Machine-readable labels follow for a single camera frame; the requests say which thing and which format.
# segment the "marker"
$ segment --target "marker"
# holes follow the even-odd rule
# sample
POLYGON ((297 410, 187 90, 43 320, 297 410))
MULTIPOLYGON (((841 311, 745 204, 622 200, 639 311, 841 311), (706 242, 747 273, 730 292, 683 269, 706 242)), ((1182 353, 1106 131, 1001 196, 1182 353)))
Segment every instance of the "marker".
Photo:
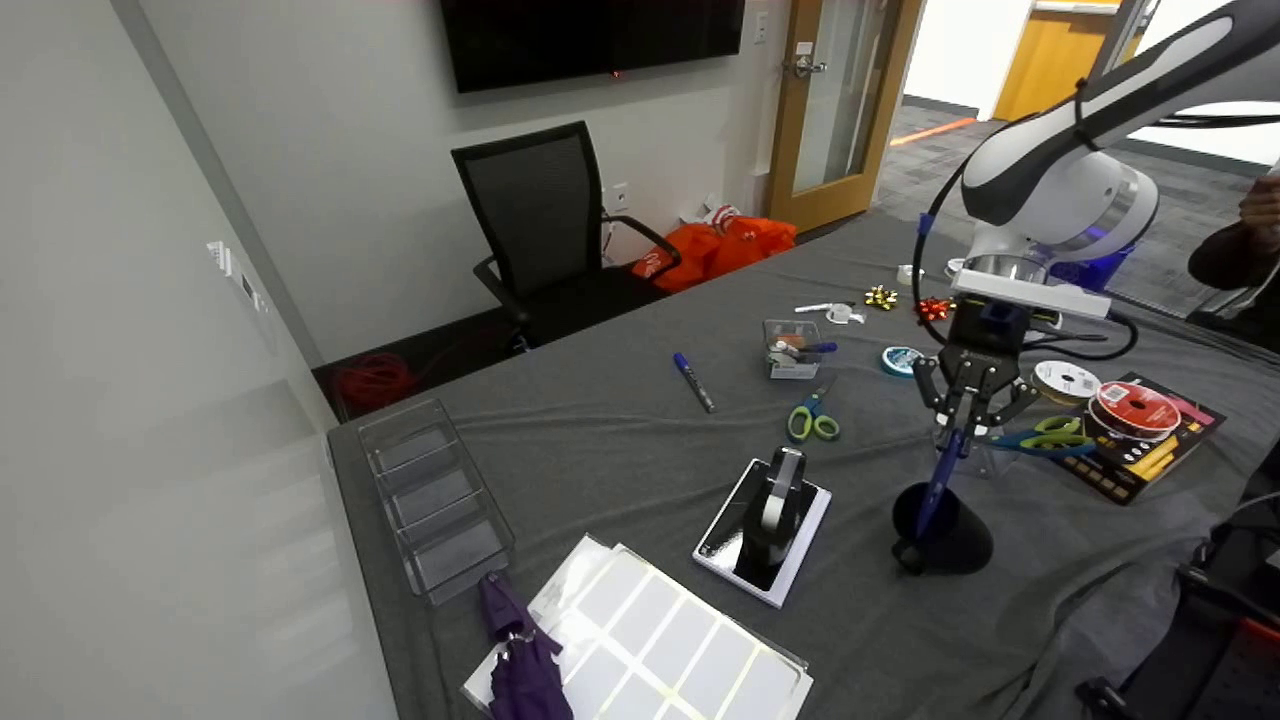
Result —
POLYGON ((692 361, 683 353, 674 353, 678 374, 692 390, 692 397, 706 405, 706 411, 715 411, 714 394, 692 377, 692 361))

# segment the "gray table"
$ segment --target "gray table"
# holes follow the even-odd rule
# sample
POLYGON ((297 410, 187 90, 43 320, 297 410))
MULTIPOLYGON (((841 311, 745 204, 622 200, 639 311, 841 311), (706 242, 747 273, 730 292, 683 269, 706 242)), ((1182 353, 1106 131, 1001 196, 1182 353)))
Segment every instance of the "gray table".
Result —
MULTIPOLYGON (((390 411, 452 416, 498 522, 512 531, 512 585, 528 597, 590 531, 637 547, 804 655, 817 676, 804 715, 1078 715, 1078 680, 1123 680, 1159 641, 1177 606, 1177 562, 1232 507, 1280 435, 1274 358, 1148 320, 1135 353, 1090 370, 1148 374, 1222 410, 1230 425, 1127 507, 1038 458, 968 459, 958 492, 988 522, 991 564, 978 576, 902 576, 890 507, 902 487, 930 482, 935 446, 914 380, 880 374, 875 353, 930 339, 903 308, 873 311, 836 353, 828 411, 846 420, 846 442, 809 446, 809 482, 831 487, 831 512, 790 608, 770 608, 688 562, 745 459, 784 442, 780 420, 801 402, 798 385, 764 377, 764 320, 893 286, 908 242, 908 223, 865 216, 390 411), (701 365, 714 416, 674 374, 678 348, 701 365)), ((406 588, 361 448, 372 420, 335 430, 332 458, 400 715, 473 715, 462 683, 490 647, 477 597, 431 608, 406 588)))

